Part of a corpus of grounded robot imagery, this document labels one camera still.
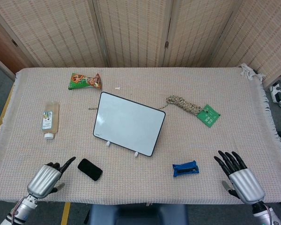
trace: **plastic bottle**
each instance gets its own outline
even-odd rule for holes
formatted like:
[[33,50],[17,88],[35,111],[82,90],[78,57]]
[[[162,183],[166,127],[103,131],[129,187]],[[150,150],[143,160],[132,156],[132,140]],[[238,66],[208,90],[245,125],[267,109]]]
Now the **plastic bottle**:
[[54,134],[58,130],[58,114],[59,104],[55,101],[46,103],[45,110],[43,112],[42,131],[44,138],[47,140],[53,139]]

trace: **black phone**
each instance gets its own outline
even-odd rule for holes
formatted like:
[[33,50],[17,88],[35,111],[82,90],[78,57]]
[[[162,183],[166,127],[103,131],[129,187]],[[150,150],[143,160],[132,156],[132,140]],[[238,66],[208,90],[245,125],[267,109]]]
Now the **black phone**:
[[78,165],[78,169],[84,172],[94,181],[98,180],[103,172],[99,167],[89,162],[86,158],[81,160]]

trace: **robotic hand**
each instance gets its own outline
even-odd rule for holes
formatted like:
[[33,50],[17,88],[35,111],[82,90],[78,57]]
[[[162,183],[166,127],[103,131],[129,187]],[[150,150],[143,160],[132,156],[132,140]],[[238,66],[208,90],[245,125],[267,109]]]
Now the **robotic hand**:
[[228,152],[223,153],[221,151],[219,151],[219,154],[225,163],[217,156],[214,159],[222,167],[234,187],[232,189],[225,181],[222,181],[223,186],[229,194],[239,198],[245,204],[252,205],[253,215],[261,225],[281,225],[281,221],[273,209],[262,201],[265,192],[240,156],[234,151],[232,155]]
[[54,187],[64,171],[75,159],[76,157],[69,159],[62,167],[60,167],[59,163],[43,165],[27,186],[28,196],[23,197],[16,204],[1,225],[23,225],[30,212],[37,207],[38,199],[45,198],[49,194],[57,192],[65,185],[62,183]]

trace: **bottle label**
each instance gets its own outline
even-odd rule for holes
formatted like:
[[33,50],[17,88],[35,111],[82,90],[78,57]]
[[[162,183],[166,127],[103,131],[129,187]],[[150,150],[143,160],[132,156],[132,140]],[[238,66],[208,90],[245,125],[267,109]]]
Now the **bottle label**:
[[43,125],[42,129],[47,130],[52,128],[53,111],[43,112]]

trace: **beige tablecloth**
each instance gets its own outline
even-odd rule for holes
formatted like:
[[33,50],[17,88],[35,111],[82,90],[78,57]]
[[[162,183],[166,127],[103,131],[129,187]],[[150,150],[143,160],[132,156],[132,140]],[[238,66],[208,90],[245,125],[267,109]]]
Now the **beige tablecloth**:
[[[153,156],[139,155],[92,135],[100,90],[68,90],[72,72],[94,76],[103,90],[154,107],[170,95],[221,114],[208,128],[194,115],[169,105]],[[228,178],[213,159],[217,151],[236,151],[255,173],[266,202],[281,202],[281,142],[257,79],[241,68],[28,68],[17,75],[0,127],[0,200],[16,201],[44,163],[70,165],[59,182],[66,186],[46,201],[80,203],[241,203],[230,196]],[[44,140],[41,118],[47,100],[60,103],[59,131]],[[93,181],[77,169],[87,158],[103,170]],[[199,174],[173,177],[172,164],[196,160]]]

